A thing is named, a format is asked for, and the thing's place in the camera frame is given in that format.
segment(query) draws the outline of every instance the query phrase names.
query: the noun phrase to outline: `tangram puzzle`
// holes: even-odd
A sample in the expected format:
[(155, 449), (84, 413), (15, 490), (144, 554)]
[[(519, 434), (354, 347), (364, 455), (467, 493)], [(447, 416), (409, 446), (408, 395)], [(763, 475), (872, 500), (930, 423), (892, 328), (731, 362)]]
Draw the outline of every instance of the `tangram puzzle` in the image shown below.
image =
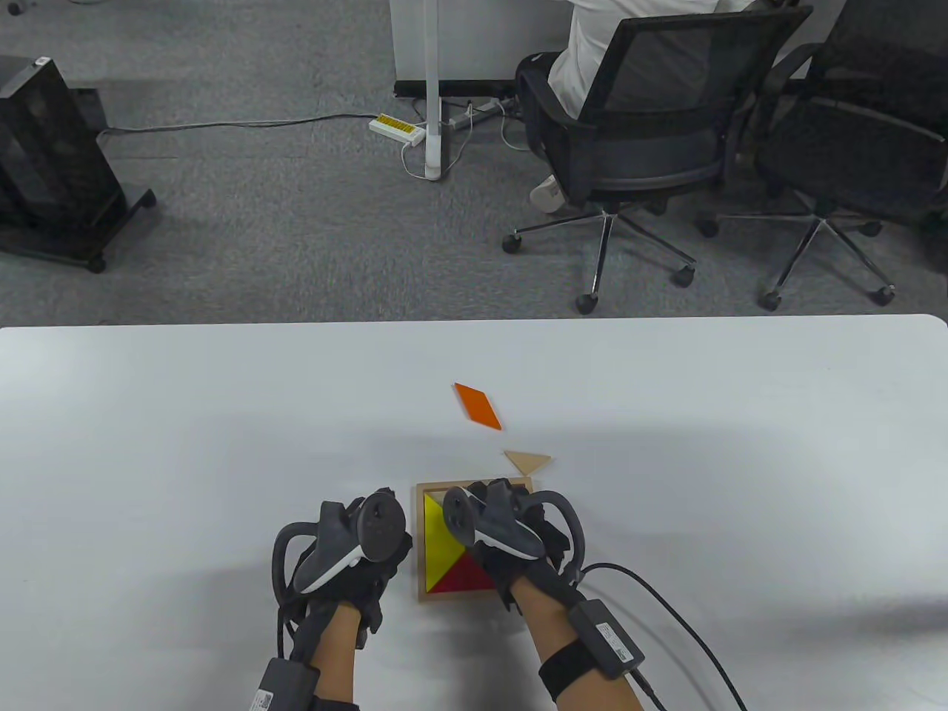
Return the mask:
[[(533, 491), (526, 477), (511, 479)], [(494, 591), (494, 583), (467, 553), (445, 525), (442, 502), (452, 486), (471, 482), (420, 483), (416, 487), (418, 526), (418, 597), (421, 600), (450, 600)]]

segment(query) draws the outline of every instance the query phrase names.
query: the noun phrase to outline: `battery pack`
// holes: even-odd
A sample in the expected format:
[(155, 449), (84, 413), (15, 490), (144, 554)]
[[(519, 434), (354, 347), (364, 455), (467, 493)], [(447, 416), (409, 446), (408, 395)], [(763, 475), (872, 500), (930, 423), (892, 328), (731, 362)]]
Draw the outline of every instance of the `battery pack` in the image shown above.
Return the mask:
[(250, 711), (309, 711), (316, 700), (319, 672), (300, 662), (274, 657), (266, 666)]

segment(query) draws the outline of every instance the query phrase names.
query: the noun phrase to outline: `black strap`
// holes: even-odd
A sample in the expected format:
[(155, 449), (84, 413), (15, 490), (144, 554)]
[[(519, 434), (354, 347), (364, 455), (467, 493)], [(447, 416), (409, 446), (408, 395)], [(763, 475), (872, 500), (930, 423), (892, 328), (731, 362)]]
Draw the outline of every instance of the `black strap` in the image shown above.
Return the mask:
[(595, 657), (577, 639), (546, 660), (539, 668), (539, 677), (556, 702), (567, 686), (595, 668)]
[(354, 703), (329, 702), (314, 696), (309, 711), (358, 711), (358, 706)]

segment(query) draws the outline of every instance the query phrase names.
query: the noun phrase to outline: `label sticker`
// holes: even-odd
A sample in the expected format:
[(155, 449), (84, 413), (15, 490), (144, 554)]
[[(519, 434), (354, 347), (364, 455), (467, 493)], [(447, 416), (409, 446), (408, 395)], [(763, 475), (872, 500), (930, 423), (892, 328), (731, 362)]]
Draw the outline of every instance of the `label sticker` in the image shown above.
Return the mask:
[(599, 630), (599, 634), (602, 635), (602, 638), (609, 643), (609, 646), (612, 647), (612, 651), (615, 652), (615, 656), (619, 658), (619, 661), (622, 664), (632, 661), (632, 654), (629, 652), (629, 649), (622, 644), (622, 640), (619, 639), (619, 635), (616, 634), (612, 628), (609, 626), (608, 622), (600, 622), (595, 626)]
[(257, 689), (257, 693), (253, 697), (253, 703), (250, 704), (250, 711), (266, 711), (272, 701), (273, 694), (263, 689)]

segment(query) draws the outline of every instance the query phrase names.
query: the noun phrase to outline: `black office chair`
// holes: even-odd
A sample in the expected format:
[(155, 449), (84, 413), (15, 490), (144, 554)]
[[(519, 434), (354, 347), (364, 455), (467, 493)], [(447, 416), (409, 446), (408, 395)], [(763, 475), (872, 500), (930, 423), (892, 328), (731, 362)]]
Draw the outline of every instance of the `black office chair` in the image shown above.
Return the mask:
[(576, 299), (590, 314), (599, 298), (613, 222), (679, 257), (673, 282), (687, 287), (693, 258), (636, 225), (621, 210), (720, 182), (733, 157), (750, 95), (777, 51), (810, 8), (623, 20), (592, 82), (579, 118), (570, 117), (547, 83), (555, 53), (526, 58), (517, 94), (530, 148), (545, 158), (578, 217), (515, 229), (502, 243), (520, 249), (528, 232), (601, 220), (592, 289)]
[[(777, 100), (810, 58), (802, 95), (772, 127)], [(848, 0), (825, 43), (798, 47), (767, 77), (756, 127), (757, 170), (768, 194), (790, 187), (807, 211), (705, 215), (698, 229), (714, 237), (725, 218), (809, 224), (773, 290), (760, 298), (769, 311), (823, 228), (882, 281), (870, 295), (889, 304), (895, 284), (836, 220), (862, 223), (859, 230), (874, 237), (882, 220), (920, 225), (948, 203), (948, 1)]]

